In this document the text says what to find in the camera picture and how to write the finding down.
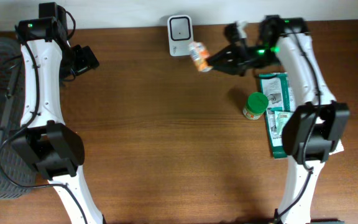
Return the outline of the orange red snack packet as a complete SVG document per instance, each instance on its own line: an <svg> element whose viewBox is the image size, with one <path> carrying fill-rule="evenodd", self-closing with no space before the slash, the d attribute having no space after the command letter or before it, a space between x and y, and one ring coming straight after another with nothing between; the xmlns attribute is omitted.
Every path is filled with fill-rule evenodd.
<svg viewBox="0 0 358 224"><path fill-rule="evenodd" d="M212 69L207 62L209 52L201 42L192 42L188 46L190 57L199 72L209 72Z"/></svg>

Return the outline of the mint green tissue pack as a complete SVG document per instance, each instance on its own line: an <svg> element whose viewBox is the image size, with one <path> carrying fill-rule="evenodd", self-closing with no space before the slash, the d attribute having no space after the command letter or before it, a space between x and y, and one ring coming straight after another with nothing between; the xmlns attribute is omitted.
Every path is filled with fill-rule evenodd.
<svg viewBox="0 0 358 224"><path fill-rule="evenodd" d="M288 111L275 111L275 124L277 129L277 134L281 135L286 123L291 118L293 112Z"/></svg>

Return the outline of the green white wipes pack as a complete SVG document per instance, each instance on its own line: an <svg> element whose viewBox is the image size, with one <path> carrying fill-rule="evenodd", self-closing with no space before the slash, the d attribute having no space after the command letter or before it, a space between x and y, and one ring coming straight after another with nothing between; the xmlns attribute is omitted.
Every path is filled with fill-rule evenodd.
<svg viewBox="0 0 358 224"><path fill-rule="evenodd" d="M284 125L295 111L295 97L286 73L267 73L259 75L260 89L268 99L265 112L270 148L274 159L287 155L283 149L282 131Z"/></svg>

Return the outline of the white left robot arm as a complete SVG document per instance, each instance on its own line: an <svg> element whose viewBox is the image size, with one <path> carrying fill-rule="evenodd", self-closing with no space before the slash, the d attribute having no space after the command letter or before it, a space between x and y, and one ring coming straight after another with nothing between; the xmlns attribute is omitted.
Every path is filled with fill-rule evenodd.
<svg viewBox="0 0 358 224"><path fill-rule="evenodd" d="M85 147L65 125L60 85L99 66L88 47L72 47L67 19L55 2L39 4L36 19L20 21L16 34L25 66L21 129L10 144L29 168L56 190L72 223L105 223L85 181Z"/></svg>

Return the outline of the white tube carton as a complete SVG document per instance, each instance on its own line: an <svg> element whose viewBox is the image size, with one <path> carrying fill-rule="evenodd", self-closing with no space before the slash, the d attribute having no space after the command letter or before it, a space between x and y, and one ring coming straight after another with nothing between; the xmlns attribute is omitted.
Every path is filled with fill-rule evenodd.
<svg viewBox="0 0 358 224"><path fill-rule="evenodd" d="M344 151L344 146L342 144L342 141L339 140L337 146L335 147L335 150L333 150L332 152L329 153L329 155L333 155L339 152L343 152Z"/></svg>

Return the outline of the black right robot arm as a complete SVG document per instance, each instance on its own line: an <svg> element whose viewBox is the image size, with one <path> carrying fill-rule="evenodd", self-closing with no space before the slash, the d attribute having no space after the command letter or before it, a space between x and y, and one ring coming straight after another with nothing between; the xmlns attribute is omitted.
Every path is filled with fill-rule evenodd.
<svg viewBox="0 0 358 224"><path fill-rule="evenodd" d="M266 16L259 24L254 46L246 44L246 25L228 24L224 36L229 45L206 61L214 70L240 76L251 68L283 66L295 95L295 112L282 132L288 172L272 223L311 223L316 183L330 154L340 145L350 117L349 107L337 102L329 90L303 18Z"/></svg>

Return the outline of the green lid spice jar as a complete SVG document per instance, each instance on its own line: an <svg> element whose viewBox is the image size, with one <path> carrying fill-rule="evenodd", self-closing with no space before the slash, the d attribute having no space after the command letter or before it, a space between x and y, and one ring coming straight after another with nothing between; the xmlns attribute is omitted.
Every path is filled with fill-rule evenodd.
<svg viewBox="0 0 358 224"><path fill-rule="evenodd" d="M249 95L245 106L243 107L243 114L247 119L259 119L269 105L268 98L261 92L254 92Z"/></svg>

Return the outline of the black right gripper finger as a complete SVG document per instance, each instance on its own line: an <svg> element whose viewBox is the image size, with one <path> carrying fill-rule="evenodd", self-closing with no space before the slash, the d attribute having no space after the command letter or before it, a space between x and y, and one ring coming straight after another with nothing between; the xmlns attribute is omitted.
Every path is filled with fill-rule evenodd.
<svg viewBox="0 0 358 224"><path fill-rule="evenodd" d="M230 44L206 60L207 62L243 62L243 55L239 46Z"/></svg>
<svg viewBox="0 0 358 224"><path fill-rule="evenodd" d="M240 77L243 77L247 70L247 65L243 63L214 63L212 67L213 70Z"/></svg>

